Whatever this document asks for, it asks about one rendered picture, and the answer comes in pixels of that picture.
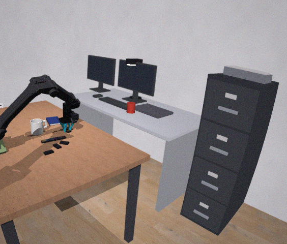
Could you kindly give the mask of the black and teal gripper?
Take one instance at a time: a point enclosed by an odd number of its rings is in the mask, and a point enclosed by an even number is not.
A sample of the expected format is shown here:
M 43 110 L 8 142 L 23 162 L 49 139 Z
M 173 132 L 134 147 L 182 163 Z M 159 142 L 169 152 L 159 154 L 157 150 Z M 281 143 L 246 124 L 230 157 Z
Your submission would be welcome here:
M 61 126 L 63 127 L 64 132 L 66 132 L 67 124 L 68 124 L 69 130 L 71 130 L 74 125 L 74 123 L 72 123 L 70 119 L 64 120 L 63 117 L 59 118 L 59 121 L 60 121 Z M 70 127 L 70 123 L 71 123 L 71 127 Z

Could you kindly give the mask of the grey metal mug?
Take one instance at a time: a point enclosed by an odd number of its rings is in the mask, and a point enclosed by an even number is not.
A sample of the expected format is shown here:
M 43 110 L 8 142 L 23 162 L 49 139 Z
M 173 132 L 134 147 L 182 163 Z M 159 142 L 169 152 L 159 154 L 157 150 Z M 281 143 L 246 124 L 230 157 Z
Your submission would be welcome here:
M 43 126 L 43 123 L 45 123 L 45 126 Z M 47 127 L 47 121 L 41 120 L 41 119 L 32 119 L 30 121 L 31 124 L 31 134 L 32 135 L 41 135 L 43 134 L 43 128 Z

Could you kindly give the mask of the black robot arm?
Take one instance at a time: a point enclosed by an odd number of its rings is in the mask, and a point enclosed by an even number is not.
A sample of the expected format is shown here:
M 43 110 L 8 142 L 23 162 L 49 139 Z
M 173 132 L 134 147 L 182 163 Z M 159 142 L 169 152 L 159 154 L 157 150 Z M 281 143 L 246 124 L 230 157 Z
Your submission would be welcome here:
M 6 128 L 9 123 L 20 113 L 20 111 L 36 96 L 40 94 L 47 94 L 51 97 L 58 97 L 65 101 L 63 103 L 63 119 L 71 120 L 72 123 L 76 123 L 79 120 L 79 114 L 75 113 L 71 109 L 78 108 L 80 101 L 74 94 L 69 93 L 61 86 L 57 85 L 55 81 L 47 75 L 39 77 L 32 77 L 27 88 L 21 93 L 21 95 L 0 115 L 0 140 L 4 138 L 7 132 Z M 71 112 L 69 112 L 71 111 Z

